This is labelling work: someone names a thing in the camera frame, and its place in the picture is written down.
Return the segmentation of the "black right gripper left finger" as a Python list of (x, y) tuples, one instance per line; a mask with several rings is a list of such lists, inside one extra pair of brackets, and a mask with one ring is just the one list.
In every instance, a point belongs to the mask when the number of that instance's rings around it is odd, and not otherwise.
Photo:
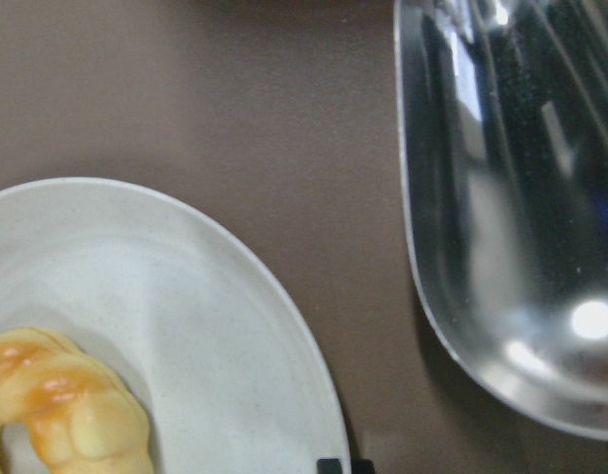
[(318, 474), (342, 474), (342, 463), (337, 458), (320, 458), (316, 467)]

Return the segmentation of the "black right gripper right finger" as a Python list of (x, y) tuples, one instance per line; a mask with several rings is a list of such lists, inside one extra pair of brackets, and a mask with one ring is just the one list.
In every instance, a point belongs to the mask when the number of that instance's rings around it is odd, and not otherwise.
[(352, 474), (375, 474), (374, 463), (370, 459), (354, 458), (352, 460)]

